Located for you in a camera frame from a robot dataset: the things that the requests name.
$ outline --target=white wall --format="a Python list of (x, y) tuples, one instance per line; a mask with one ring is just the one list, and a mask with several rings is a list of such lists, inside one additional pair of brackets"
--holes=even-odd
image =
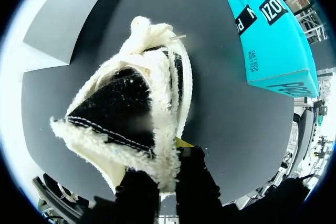
[[(4, 38), (0, 57), (1, 151), (14, 181), (35, 206), (38, 197), (31, 180), (44, 172), (32, 160), (25, 143), (21, 116), (23, 73), (67, 65), (79, 32), (96, 1), (24, 0)], [(27, 37), (27, 33), (34, 35), (34, 39)], [(53, 46), (52, 50), (41, 43)]]

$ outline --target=cardboard box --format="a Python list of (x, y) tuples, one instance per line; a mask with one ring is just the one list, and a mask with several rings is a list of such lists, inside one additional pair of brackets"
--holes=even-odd
[(312, 53), (283, 0), (228, 0), (242, 43), (247, 82), (291, 97), (318, 96)]

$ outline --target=black table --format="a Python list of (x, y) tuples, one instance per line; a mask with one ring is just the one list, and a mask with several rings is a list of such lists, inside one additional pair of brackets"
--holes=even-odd
[[(293, 98), (246, 83), (243, 51), (227, 0), (98, 0), (78, 37), (71, 64), (24, 74), (23, 126), (35, 162), (80, 196), (114, 199), (100, 173), (55, 138), (49, 118), (64, 116), (78, 89), (118, 52), (138, 15), (169, 23), (176, 34), (187, 35), (183, 42), (194, 90), (183, 139), (204, 147), (222, 202), (271, 179), (289, 140)], [(163, 212), (173, 214), (172, 197), (165, 202)]]

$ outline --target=fuzzy white sneaker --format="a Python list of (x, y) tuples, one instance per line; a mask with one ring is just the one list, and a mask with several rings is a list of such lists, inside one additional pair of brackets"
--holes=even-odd
[(160, 192), (175, 191), (181, 138), (192, 96), (187, 52), (168, 24), (136, 17), (119, 53), (84, 84), (61, 120), (57, 137), (94, 165), (113, 192), (125, 166), (143, 170)]

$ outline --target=black fabric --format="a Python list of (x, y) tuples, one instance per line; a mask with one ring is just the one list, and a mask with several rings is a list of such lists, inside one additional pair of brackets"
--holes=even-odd
[(182, 66), (182, 60), (181, 56), (178, 54), (175, 54), (175, 68), (177, 69), (177, 76), (179, 78), (177, 87), (178, 87), (178, 103), (182, 103), (182, 96), (183, 96), (183, 66)]
[(68, 120), (107, 134), (107, 144), (127, 145), (152, 156), (154, 140), (149, 102), (144, 79), (136, 70), (127, 68), (117, 72), (111, 82), (71, 112)]

